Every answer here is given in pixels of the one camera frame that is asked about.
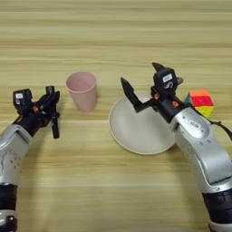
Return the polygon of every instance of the sticker label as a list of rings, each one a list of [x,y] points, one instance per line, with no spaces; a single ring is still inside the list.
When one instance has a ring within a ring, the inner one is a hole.
[[[172,79],[171,73],[170,73],[169,75],[163,77],[163,81],[164,81],[164,82],[168,82],[168,81],[170,81],[171,79]]]
[[[192,125],[192,126],[196,127],[197,129],[199,129],[199,128],[200,128],[200,124],[198,124],[198,123],[197,123],[197,122],[195,122],[195,121],[189,121],[189,123],[190,123],[190,125]]]
[[[24,96],[23,96],[22,93],[17,93],[17,94],[15,95],[15,97],[16,97],[16,99],[22,99]]]

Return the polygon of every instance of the table surface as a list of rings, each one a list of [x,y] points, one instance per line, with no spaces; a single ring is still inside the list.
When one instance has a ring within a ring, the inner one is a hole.
[[[212,120],[232,128],[230,0],[22,0],[0,2],[0,130],[16,117],[12,91],[61,92],[61,138],[40,129],[18,189],[19,231],[207,231],[208,214],[178,147],[140,156],[111,137],[108,116],[120,77],[148,91],[151,62],[184,78],[178,96],[208,89]],[[94,112],[76,110],[65,89],[73,72],[98,79]],[[232,154],[227,135],[218,139]]]

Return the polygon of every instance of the orange part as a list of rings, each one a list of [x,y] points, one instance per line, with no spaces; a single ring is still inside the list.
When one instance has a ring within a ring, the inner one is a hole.
[[[39,111],[39,108],[37,106],[33,106],[33,111],[34,112],[38,112]]]
[[[154,99],[155,99],[155,100],[158,100],[159,98],[160,98],[160,94],[156,93],[156,94],[154,95]]]
[[[173,105],[175,108],[177,108],[177,107],[179,106],[179,103],[178,103],[177,101],[173,101],[173,102],[172,102],[172,105]]]

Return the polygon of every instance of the pink cup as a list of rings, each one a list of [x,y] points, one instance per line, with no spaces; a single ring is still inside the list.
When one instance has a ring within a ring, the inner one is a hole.
[[[75,72],[66,81],[70,95],[80,111],[93,111],[97,102],[97,80],[90,72]]]

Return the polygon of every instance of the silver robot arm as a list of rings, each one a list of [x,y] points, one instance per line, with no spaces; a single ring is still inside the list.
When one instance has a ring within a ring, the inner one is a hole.
[[[32,102],[31,91],[14,92],[14,106],[19,113],[12,125],[0,134],[0,232],[17,230],[16,195],[24,156],[29,150],[35,133],[52,122],[53,137],[59,138],[56,111],[60,93],[53,86],[46,87],[46,94]]]
[[[210,122],[188,107],[172,119],[170,127],[195,170],[210,215],[211,231],[231,232],[232,163],[215,138]]]
[[[232,132],[220,122],[209,121],[176,96],[183,79],[174,70],[160,63],[156,70],[150,100],[141,102],[133,87],[124,78],[121,85],[136,112],[152,107],[170,124],[176,142],[195,170],[210,216],[212,232],[232,232],[232,163],[226,150],[214,136],[212,123],[225,130],[232,140]]]
[[[32,136],[21,126],[11,125],[0,135],[0,231],[16,231],[16,192],[21,165]]]

